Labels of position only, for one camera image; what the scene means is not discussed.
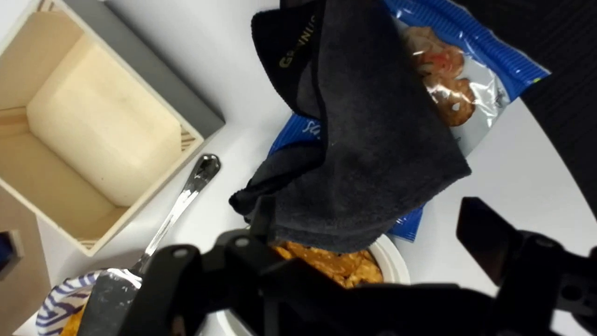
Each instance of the metal handle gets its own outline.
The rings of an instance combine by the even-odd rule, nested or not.
[[[144,274],[148,268],[148,263],[153,255],[153,251],[159,248],[161,240],[170,231],[172,223],[181,218],[181,214],[187,210],[187,207],[194,201],[194,197],[202,192],[202,188],[221,171],[222,162],[217,154],[206,153],[200,156],[200,160],[191,169],[191,175],[181,190],[181,194],[176,197],[174,207],[170,209],[168,216],[146,246],[146,251],[137,259],[137,263],[131,266],[131,272]]]

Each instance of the open box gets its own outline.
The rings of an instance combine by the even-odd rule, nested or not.
[[[221,125],[96,0],[32,13],[0,55],[0,182],[86,253]]]

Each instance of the white table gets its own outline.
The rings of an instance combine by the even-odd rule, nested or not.
[[[17,13],[27,7],[25,1],[0,1],[0,46],[10,22],[15,22]],[[226,126],[204,147],[221,154],[222,171],[166,238],[166,244],[193,242],[209,250],[221,231],[243,225],[228,197],[245,186],[290,117],[290,108],[269,83],[250,39],[252,14],[278,1],[125,0],[122,3],[137,5],[131,13],[140,18],[148,37],[207,102],[226,115]],[[497,291],[456,238],[461,195],[482,195],[517,227],[547,233],[573,251],[588,253],[597,244],[597,222],[592,210],[521,100],[500,117],[469,162],[474,173],[428,203],[416,242],[396,238],[413,281],[457,281],[491,294]],[[150,240],[191,166],[193,162],[96,257],[82,255],[41,222],[51,281],[101,265],[131,265],[135,259],[131,251],[142,250]],[[584,334],[566,313],[556,315],[554,326],[564,334]],[[217,322],[209,322],[209,330],[221,334]],[[32,336],[32,321],[17,334]]]

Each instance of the black cloth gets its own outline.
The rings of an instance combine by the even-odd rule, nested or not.
[[[553,74],[523,93],[597,212],[597,1],[459,0]]]
[[[232,197],[249,220],[275,197],[277,240],[366,248],[471,173],[381,0],[319,0],[252,27],[278,93],[323,123],[321,143],[275,153]]]

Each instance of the plastic bag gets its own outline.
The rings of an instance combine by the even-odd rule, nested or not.
[[[452,0],[387,0],[387,7],[465,154],[512,100],[549,74]]]

